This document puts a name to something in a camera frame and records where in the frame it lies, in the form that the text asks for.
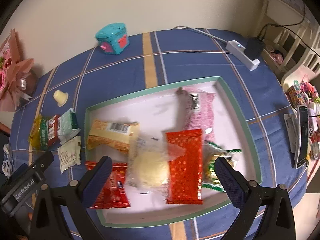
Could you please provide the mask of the yellow snack packet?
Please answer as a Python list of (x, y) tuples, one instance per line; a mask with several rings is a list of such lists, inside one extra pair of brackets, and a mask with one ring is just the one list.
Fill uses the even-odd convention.
[(33, 125), (31, 127), (31, 131), (29, 134), (29, 143), (33, 148), (36, 150), (39, 150), (41, 147), (40, 143), (40, 125), (42, 121), (42, 115), (38, 115), (33, 122)]

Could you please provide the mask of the red flower snack packet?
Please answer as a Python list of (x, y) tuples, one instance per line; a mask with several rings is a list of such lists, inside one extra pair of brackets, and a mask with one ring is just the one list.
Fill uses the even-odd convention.
[(127, 163), (113, 163), (112, 172), (91, 209), (130, 207), (124, 188), (126, 171)]

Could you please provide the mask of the cream paper snack packet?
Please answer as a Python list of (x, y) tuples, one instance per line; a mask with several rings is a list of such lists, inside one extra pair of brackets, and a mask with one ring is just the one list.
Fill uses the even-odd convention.
[(57, 152), (60, 161), (61, 173), (74, 165), (80, 165), (81, 137), (77, 135), (71, 140), (65, 142), (57, 149)]

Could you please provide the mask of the brown milk biscuit packet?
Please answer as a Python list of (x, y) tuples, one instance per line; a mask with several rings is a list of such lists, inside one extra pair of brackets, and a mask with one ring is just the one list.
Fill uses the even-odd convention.
[(54, 115), (48, 119), (48, 147), (52, 146), (58, 141), (57, 129), (58, 129), (58, 119), (60, 115)]

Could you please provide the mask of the mint green snack packet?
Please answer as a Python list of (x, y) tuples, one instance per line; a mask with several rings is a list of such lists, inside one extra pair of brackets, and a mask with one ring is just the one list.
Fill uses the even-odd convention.
[(67, 141), (71, 140), (79, 132), (80, 127), (77, 122), (75, 110), (70, 108), (57, 120), (57, 136), (60, 144), (63, 145)]

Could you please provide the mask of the green striped candy packet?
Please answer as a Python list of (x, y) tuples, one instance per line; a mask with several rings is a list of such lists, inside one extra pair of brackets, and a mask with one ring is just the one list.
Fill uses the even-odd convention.
[(232, 168), (235, 168), (241, 154), (241, 149), (225, 150), (216, 143), (205, 140), (203, 142), (202, 188), (225, 192), (215, 173), (215, 161), (217, 158), (223, 157)]

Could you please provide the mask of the beige barcode cake packet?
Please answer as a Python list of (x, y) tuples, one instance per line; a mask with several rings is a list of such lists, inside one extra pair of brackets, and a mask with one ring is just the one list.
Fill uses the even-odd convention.
[(138, 122), (122, 124), (95, 119), (89, 130), (86, 148), (92, 150), (106, 145), (121, 153), (128, 154), (131, 145), (137, 140), (140, 131)]

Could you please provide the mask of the clear round bun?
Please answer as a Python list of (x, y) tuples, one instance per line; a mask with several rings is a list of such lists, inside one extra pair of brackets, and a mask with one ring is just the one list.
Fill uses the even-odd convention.
[(170, 194), (170, 162), (185, 155), (185, 148), (155, 138), (138, 137), (130, 146), (126, 183), (141, 194)]

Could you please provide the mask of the orange red patterned packet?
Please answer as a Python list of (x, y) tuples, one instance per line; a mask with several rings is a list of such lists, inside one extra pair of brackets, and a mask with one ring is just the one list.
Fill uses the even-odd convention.
[(167, 142), (185, 149), (184, 155), (169, 162), (170, 195), (168, 204), (203, 204), (202, 130), (168, 132)]

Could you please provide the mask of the pink snack packet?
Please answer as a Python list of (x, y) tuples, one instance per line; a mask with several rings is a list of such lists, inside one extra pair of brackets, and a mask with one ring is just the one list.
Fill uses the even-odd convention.
[(202, 140), (214, 140), (215, 93), (205, 92), (194, 87), (180, 87), (178, 94), (182, 96), (185, 107), (184, 130), (201, 129)]

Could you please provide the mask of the crumpled blue white wrapper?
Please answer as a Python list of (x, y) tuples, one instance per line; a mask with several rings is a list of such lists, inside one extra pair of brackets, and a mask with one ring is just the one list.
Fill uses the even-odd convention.
[(10, 178), (15, 171), (12, 148), (10, 144), (5, 144), (3, 146), (3, 152), (4, 154), (3, 154), (2, 171), (7, 178)]

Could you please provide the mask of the smartphone on white stand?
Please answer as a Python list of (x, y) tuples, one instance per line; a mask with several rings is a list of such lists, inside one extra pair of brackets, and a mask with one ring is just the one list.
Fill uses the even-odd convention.
[(284, 114), (290, 150), (294, 154), (294, 168), (299, 169), (307, 162), (309, 144), (309, 113), (306, 105), (299, 105), (296, 114)]

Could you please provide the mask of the small pudding cup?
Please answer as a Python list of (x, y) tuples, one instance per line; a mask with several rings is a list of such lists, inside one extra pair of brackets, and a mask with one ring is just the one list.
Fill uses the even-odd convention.
[(57, 102), (57, 106), (62, 107), (68, 100), (68, 93), (56, 90), (53, 94), (53, 98)]

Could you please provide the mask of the pink flower bouquet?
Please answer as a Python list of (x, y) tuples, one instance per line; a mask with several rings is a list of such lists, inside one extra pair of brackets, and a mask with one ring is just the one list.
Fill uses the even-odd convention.
[(15, 29), (1, 45), (1, 111), (14, 112), (33, 98), (38, 82), (34, 59), (21, 59)]

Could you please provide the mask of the checkered mug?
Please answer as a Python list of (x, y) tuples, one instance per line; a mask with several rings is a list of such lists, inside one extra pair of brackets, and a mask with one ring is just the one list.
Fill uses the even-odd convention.
[(289, 96), (291, 105), (295, 108), (299, 105), (308, 105), (309, 104), (309, 97), (305, 92), (303, 92), (301, 90), (299, 84), (292, 85), (287, 90), (287, 95)]

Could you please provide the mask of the teal rimmed white tray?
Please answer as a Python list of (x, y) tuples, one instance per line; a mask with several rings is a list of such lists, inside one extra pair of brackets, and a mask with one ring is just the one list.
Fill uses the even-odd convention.
[[(86, 109), (84, 133), (88, 134), (94, 120), (118, 123), (138, 122), (140, 131), (163, 140), (166, 132), (180, 131), (184, 126), (185, 109), (181, 87), (194, 87), (214, 93), (214, 142), (224, 149), (239, 148), (235, 169), (246, 179), (262, 182), (257, 149), (240, 106), (223, 78), (205, 77), (141, 90)], [(230, 203), (227, 194), (211, 189), (202, 190), (203, 204), (167, 204), (158, 193), (141, 194), (129, 185), (125, 191), (129, 208), (99, 209), (103, 226), (111, 228), (143, 228), (189, 220), (220, 209)]]

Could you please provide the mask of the black power adapter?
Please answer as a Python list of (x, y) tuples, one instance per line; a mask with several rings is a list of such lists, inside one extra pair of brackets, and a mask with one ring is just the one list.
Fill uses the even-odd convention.
[(265, 44), (260, 38), (252, 37), (247, 41), (247, 46), (244, 49), (244, 54), (253, 61), (262, 54), (264, 48)]

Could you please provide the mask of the white power strip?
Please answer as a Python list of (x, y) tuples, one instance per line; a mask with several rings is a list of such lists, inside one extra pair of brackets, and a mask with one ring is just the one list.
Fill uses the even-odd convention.
[(246, 56), (244, 54), (245, 47), (236, 40), (227, 41), (226, 49), (241, 61), (250, 71), (255, 70), (260, 64), (258, 59), (251, 60)]

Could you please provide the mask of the teal toy house box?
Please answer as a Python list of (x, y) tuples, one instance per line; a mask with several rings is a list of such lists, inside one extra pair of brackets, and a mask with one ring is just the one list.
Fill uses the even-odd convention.
[(95, 34), (95, 39), (105, 54), (119, 55), (130, 44), (124, 23), (108, 24)]

